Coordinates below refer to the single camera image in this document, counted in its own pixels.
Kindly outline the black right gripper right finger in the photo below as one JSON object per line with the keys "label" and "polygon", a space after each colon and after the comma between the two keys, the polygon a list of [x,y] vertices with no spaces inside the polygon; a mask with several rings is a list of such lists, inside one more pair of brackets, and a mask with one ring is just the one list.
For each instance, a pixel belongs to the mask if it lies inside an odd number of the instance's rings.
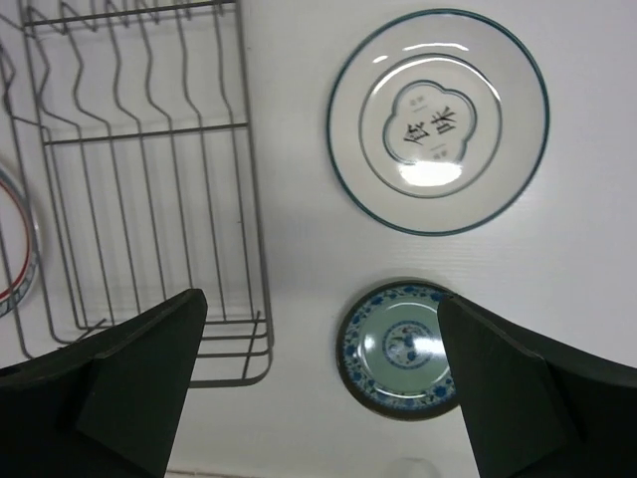
{"label": "black right gripper right finger", "polygon": [[481,476],[635,476],[635,368],[456,294],[438,320]]}

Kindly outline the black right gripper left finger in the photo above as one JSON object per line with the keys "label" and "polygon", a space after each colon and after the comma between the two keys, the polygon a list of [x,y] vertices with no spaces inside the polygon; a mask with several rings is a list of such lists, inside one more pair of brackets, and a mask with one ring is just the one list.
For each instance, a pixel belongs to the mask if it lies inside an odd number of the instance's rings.
{"label": "black right gripper left finger", "polygon": [[4,477],[162,477],[207,315],[187,289],[1,370]]}

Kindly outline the small blue floral plate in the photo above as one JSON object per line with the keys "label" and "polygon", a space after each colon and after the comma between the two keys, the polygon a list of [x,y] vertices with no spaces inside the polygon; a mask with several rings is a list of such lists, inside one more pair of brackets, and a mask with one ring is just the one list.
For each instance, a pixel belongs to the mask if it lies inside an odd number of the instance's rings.
{"label": "small blue floral plate", "polygon": [[403,279],[353,303],[338,327],[335,359],[356,401],[401,421],[431,419],[458,406],[438,321],[449,294],[433,283]]}

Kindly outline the white plate red teal rim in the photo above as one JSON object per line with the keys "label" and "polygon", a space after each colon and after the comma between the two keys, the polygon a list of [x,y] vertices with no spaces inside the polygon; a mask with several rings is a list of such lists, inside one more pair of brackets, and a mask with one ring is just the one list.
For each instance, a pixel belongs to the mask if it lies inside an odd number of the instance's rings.
{"label": "white plate red teal rim", "polygon": [[12,313],[36,288],[41,242],[38,216],[17,177],[1,164],[1,317]]}

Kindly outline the white plate with teal rim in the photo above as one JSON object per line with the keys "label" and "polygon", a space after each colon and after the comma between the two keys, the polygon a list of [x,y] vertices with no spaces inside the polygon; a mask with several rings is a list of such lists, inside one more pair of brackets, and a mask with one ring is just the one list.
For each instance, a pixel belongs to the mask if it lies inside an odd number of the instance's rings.
{"label": "white plate with teal rim", "polygon": [[525,191],[546,149],[545,80],[495,20],[434,8],[369,34],[336,75],[325,138],[351,201],[417,236],[476,229]]}

